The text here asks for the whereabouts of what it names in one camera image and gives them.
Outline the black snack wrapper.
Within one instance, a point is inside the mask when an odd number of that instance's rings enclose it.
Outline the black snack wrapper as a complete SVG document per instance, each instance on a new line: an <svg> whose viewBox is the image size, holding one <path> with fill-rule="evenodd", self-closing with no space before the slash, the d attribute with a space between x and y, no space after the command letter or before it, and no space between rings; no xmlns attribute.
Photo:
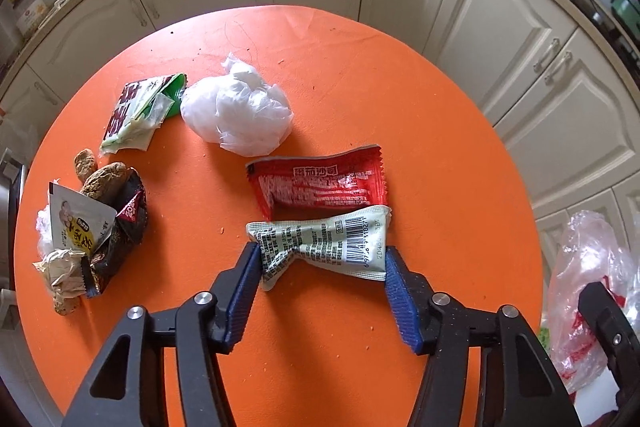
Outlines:
<svg viewBox="0 0 640 427"><path fill-rule="evenodd" d="M107 239L84 263L86 296L102 295L134 246L142 242L149 209L140 174L128 167L130 176L115 198L105 205L116 210L115 224Z"/></svg>

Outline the cream base cabinets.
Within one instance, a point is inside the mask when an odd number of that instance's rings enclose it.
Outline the cream base cabinets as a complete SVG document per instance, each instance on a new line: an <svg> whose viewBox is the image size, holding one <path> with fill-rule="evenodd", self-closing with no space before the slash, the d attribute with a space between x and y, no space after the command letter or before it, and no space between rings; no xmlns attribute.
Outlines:
<svg viewBox="0 0 640 427"><path fill-rule="evenodd" d="M66 0L1 81L18 144L37 146L79 88L126 46L194 15L300 4L386 32L435 64L494 126L525 181L541 249L572 213L639 224L639 50L570 0Z"/></svg>

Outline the crumpled beige paper wrapper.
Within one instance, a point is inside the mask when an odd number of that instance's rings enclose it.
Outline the crumpled beige paper wrapper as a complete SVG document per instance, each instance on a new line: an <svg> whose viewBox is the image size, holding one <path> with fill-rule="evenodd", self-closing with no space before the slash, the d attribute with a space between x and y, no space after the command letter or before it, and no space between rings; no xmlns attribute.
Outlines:
<svg viewBox="0 0 640 427"><path fill-rule="evenodd" d="M43 280L58 315L73 313L86 295L85 251L72 248L47 248L40 251L34 267Z"/></svg>

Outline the brown food lump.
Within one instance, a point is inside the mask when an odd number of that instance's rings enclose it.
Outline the brown food lump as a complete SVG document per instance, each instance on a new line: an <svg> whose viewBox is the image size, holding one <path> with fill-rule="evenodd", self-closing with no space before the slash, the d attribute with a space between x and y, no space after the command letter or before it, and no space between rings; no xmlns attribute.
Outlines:
<svg viewBox="0 0 640 427"><path fill-rule="evenodd" d="M88 176L80 193L87 197L109 204L130 176L129 168L120 161L111 162Z"/></svg>

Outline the green appliance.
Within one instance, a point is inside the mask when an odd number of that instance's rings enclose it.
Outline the green appliance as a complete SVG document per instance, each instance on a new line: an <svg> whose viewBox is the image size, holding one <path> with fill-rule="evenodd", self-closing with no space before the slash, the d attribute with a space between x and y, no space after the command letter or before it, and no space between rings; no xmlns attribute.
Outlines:
<svg viewBox="0 0 640 427"><path fill-rule="evenodd" d="M632 0L610 0L611 10L623 24L631 37L640 39L640 12L637 2Z"/></svg>

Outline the green white snack wrapper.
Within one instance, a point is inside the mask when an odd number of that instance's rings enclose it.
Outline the green white snack wrapper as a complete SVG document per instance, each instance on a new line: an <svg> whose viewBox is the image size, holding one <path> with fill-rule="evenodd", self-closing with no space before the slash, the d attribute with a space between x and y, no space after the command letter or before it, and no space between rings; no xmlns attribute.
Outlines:
<svg viewBox="0 0 640 427"><path fill-rule="evenodd" d="M163 122L180 113L187 83L183 72L126 83L106 126L100 152L147 150Z"/></svg>

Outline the brown food piece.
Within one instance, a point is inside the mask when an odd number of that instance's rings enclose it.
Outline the brown food piece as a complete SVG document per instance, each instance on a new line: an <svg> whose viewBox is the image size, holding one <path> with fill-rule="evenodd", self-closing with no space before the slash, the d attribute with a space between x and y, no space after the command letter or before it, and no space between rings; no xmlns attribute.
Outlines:
<svg viewBox="0 0 640 427"><path fill-rule="evenodd" d="M96 156L94 156L90 148L84 148L76 154L74 157L74 169L81 183L85 183L89 176L98 170Z"/></svg>

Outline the white red checkered wrapper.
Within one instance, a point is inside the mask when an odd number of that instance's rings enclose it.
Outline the white red checkered wrapper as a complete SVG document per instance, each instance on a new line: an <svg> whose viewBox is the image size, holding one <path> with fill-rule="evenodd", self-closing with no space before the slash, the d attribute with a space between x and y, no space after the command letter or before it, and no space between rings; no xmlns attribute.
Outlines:
<svg viewBox="0 0 640 427"><path fill-rule="evenodd" d="M247 236L262 252L262 288L270 291L296 260L358 279L384 281L390 219L390 207L374 205L319 220L247 223Z"/></svg>

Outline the white plastic bag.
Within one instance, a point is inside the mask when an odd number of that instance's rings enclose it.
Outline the white plastic bag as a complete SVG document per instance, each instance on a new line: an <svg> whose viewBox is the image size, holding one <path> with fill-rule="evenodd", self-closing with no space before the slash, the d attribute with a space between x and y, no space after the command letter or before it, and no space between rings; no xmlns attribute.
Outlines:
<svg viewBox="0 0 640 427"><path fill-rule="evenodd" d="M233 54L226 73L205 77L183 93L184 123L207 143L243 157L267 156L286 140L294 113L284 91Z"/></svg>

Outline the large glass jar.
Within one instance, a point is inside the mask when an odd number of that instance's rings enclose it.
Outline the large glass jar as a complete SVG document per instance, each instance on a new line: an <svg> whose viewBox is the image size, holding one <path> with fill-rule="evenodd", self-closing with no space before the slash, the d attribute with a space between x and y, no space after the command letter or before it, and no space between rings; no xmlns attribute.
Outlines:
<svg viewBox="0 0 640 427"><path fill-rule="evenodd" d="M43 0L9 0L12 5L15 26L24 38L30 37L48 14Z"/></svg>

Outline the red ketchup sachet wrapper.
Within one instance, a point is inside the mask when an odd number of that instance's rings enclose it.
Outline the red ketchup sachet wrapper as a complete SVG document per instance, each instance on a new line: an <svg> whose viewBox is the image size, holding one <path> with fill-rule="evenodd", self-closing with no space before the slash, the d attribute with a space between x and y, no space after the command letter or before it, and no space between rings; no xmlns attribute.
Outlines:
<svg viewBox="0 0 640 427"><path fill-rule="evenodd" d="M280 207L350 211L388 203L378 144L329 156L266 157L245 170L257 205L269 220Z"/></svg>

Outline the white cartoon snack packet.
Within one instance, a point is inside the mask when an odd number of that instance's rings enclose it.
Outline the white cartoon snack packet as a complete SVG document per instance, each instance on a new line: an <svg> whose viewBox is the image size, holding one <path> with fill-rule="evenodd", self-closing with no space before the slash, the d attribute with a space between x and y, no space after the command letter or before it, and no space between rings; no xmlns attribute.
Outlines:
<svg viewBox="0 0 640 427"><path fill-rule="evenodd" d="M54 248L92 255L111 236L116 210L103 202L50 182L49 208Z"/></svg>

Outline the large clear red-print plastic bag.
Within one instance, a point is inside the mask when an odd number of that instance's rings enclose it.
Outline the large clear red-print plastic bag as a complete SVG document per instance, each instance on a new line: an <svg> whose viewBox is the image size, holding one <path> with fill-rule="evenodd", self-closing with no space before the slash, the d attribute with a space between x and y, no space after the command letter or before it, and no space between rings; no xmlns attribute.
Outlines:
<svg viewBox="0 0 640 427"><path fill-rule="evenodd" d="M580 210L562 233L548 289L548 352L569 393L608 365L612 338L639 332L639 260L601 213Z"/></svg>

